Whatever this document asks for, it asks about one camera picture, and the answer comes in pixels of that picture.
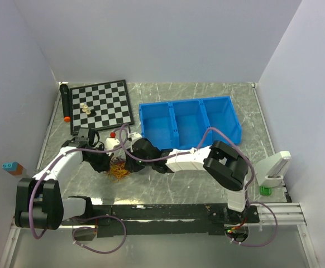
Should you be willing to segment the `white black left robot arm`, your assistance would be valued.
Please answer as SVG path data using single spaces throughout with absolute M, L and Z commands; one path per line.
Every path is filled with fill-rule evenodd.
M 114 150 L 120 142 L 111 136 L 104 142 L 95 141 L 97 131 L 82 128 L 78 135 L 65 141 L 58 155 L 33 178 L 17 184 L 15 225 L 21 228 L 57 229 L 62 221 L 75 218 L 88 224 L 94 218 L 90 197 L 72 196 L 63 199 L 60 183 L 82 162 L 101 173 L 109 170 Z

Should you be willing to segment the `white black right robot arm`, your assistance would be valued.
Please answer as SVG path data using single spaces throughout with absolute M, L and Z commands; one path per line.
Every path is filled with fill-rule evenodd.
M 131 173 L 149 166 L 161 174 L 181 171 L 208 173 L 227 194 L 227 215 L 233 222 L 247 216 L 246 175 L 248 164 L 238 152 L 222 141 L 188 150 L 160 150 L 146 138 L 139 138 L 125 151 L 125 169 Z

